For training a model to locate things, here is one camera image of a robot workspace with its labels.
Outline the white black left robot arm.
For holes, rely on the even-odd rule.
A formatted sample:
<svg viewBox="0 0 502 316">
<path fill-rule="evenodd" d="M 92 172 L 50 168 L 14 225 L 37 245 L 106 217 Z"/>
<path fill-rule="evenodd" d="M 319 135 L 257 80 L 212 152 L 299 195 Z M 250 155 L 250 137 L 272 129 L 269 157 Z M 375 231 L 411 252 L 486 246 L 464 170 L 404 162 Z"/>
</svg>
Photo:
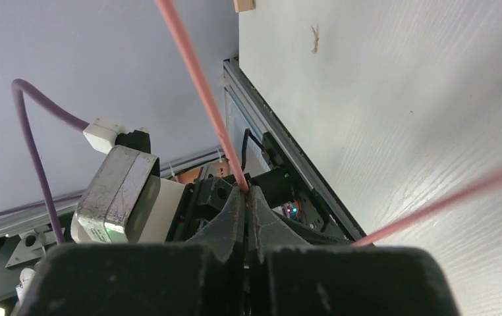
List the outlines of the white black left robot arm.
<svg viewBox="0 0 502 316">
<path fill-rule="evenodd" d="M 268 171 L 253 178 L 245 174 L 247 180 L 252 185 L 259 186 L 265 195 L 270 207 L 278 207 L 282 204 L 293 201 L 295 188 L 293 179 L 289 173 L 282 169 Z M 203 180 L 205 177 L 190 176 L 189 180 L 195 180 L 197 185 L 189 190 L 191 194 L 196 192 L 199 198 L 213 197 L 213 201 L 221 201 L 220 195 L 213 195 L 220 192 L 212 190 L 212 180 Z M 183 198 L 189 202 L 192 195 L 187 193 Z M 66 206 L 58 211 L 61 228 L 65 239 L 71 241 L 70 223 L 72 221 L 72 211 L 70 208 L 76 206 L 76 200 L 80 194 L 62 196 L 57 198 L 57 204 Z M 0 301 L 16 296 L 16 286 L 19 285 L 21 270 L 34 266 L 44 255 L 43 247 L 56 245 L 55 234 L 49 223 L 49 217 L 45 210 L 44 202 L 26 205 L 14 209 L 16 213 L 9 218 L 0 220 Z M 38 235 L 47 237 L 45 246 L 42 246 Z"/>
</svg>

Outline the pink wire hanger with hook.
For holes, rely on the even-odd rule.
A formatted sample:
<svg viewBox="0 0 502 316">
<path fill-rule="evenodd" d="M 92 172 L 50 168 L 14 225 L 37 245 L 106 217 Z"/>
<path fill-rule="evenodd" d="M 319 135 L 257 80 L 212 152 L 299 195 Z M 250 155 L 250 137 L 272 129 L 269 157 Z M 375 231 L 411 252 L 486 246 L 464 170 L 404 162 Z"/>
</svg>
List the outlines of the pink wire hanger with hook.
<svg viewBox="0 0 502 316">
<path fill-rule="evenodd" d="M 219 138 L 221 147 L 224 149 L 231 166 L 231 170 L 235 176 L 235 180 L 240 192 L 247 194 L 249 192 L 249 185 L 244 177 L 243 171 L 240 167 L 239 160 L 235 153 L 233 144 L 231 143 L 228 132 L 222 121 L 221 113 L 217 103 L 214 100 L 211 88 L 206 80 L 206 76 L 197 54 L 192 46 L 188 33 L 182 23 L 178 12 L 171 1 L 156 1 L 158 9 L 168 26 L 168 29 L 179 49 L 180 55 L 185 63 L 187 71 L 192 78 L 194 86 L 200 96 L 202 103 L 206 109 L 210 122 L 212 123 L 215 133 Z M 476 194 L 481 194 L 486 190 L 491 190 L 502 186 L 502 167 L 489 173 L 487 176 L 471 183 L 467 188 L 456 191 L 452 194 L 443 196 L 434 202 L 423 206 L 422 208 L 412 212 L 411 214 L 398 219 L 383 228 L 359 239 L 352 243 L 353 247 L 362 247 L 373 244 L 381 239 L 384 239 L 394 233 L 400 232 L 420 221 L 423 221 L 431 216 L 438 214 L 456 203 L 461 203 L 469 197 Z"/>
</svg>

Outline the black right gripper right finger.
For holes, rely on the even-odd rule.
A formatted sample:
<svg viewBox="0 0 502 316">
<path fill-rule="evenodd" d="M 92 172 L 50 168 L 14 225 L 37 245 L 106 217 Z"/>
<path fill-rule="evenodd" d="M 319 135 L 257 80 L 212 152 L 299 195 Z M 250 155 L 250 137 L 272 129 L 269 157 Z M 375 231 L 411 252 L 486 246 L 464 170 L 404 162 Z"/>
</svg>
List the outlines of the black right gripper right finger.
<svg viewBox="0 0 502 316">
<path fill-rule="evenodd" d="M 314 246 L 248 196 L 252 315 L 458 315 L 436 260 L 408 247 Z"/>
</svg>

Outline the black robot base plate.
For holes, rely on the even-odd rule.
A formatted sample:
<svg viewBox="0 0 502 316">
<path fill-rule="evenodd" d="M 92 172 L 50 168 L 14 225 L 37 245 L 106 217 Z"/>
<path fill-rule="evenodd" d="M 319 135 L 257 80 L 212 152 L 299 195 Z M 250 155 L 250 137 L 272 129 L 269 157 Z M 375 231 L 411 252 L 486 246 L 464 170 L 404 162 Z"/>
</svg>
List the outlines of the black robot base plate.
<svg viewBox="0 0 502 316">
<path fill-rule="evenodd" d="M 265 172 L 282 169 L 297 184 L 293 201 L 271 208 L 278 210 L 289 226 L 306 234 L 344 242 L 365 237 L 364 230 L 327 180 L 241 71 L 238 59 L 224 61 L 223 73 L 227 81 L 225 91 L 235 104 L 232 120 L 242 130 L 242 139 L 234 142 L 241 154 L 242 167 L 246 168 L 249 156 L 254 155 Z"/>
</svg>

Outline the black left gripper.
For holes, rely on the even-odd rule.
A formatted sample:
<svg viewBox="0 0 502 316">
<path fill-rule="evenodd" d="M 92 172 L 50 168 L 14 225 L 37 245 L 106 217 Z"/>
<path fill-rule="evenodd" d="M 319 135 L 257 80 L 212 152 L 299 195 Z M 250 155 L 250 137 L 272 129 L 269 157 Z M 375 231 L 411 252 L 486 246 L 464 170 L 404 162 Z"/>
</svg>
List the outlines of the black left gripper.
<svg viewBox="0 0 502 316">
<path fill-rule="evenodd" d="M 218 177 L 198 180 L 184 189 L 166 242 L 240 242 L 242 193 Z"/>
</svg>

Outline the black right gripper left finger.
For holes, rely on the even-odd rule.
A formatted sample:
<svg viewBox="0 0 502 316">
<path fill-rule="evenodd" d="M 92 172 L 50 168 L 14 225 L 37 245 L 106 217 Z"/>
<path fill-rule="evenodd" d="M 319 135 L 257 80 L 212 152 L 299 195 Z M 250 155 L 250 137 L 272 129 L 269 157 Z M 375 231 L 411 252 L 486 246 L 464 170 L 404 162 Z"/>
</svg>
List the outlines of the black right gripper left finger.
<svg viewBox="0 0 502 316">
<path fill-rule="evenodd" d="M 19 315 L 243 315 L 244 194 L 185 242 L 66 244 L 40 263 Z"/>
</svg>

